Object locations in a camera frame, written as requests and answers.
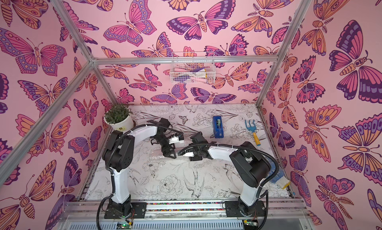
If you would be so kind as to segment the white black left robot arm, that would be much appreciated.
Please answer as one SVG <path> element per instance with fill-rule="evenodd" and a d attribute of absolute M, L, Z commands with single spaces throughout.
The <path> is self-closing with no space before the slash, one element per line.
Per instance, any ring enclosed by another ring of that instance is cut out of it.
<path fill-rule="evenodd" d="M 175 159 L 175 144 L 184 142 L 184 133 L 173 129 L 170 122 L 164 118 L 159 122 L 151 120 L 124 132 L 114 130 L 108 138 L 102 156 L 105 169 L 110 173 L 111 200 L 114 203 L 122 204 L 128 201 L 130 192 L 126 169 L 132 163 L 134 148 L 146 139 L 150 139 L 153 145 L 159 144 L 164 157 Z"/>

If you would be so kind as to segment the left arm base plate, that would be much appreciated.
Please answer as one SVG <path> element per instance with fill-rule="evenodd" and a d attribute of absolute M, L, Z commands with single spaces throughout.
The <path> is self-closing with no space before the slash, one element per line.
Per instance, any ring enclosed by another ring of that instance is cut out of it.
<path fill-rule="evenodd" d="M 147 209 L 146 202 L 133 202 L 118 204 L 113 201 L 108 203 L 105 219 L 144 219 Z"/>

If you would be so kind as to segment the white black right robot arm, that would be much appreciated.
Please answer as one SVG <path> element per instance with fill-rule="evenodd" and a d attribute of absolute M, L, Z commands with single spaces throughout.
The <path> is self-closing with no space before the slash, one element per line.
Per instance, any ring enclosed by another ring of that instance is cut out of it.
<path fill-rule="evenodd" d="M 250 142 L 242 145 L 209 143 L 198 132 L 191 136 L 192 144 L 178 152 L 180 156 L 189 156 L 191 160 L 220 159 L 229 161 L 235 167 L 243 181 L 239 203 L 243 207 L 252 207 L 261 198 L 261 191 L 277 174 L 279 167 L 273 156 L 258 150 Z"/>

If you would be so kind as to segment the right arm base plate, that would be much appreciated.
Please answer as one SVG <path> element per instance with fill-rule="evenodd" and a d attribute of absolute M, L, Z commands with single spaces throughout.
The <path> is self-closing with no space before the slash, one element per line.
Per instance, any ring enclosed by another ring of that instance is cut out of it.
<path fill-rule="evenodd" d="M 222 204 L 227 217 L 264 217 L 266 206 L 263 201 L 256 201 L 252 206 L 247 206 L 240 201 L 224 201 Z"/>

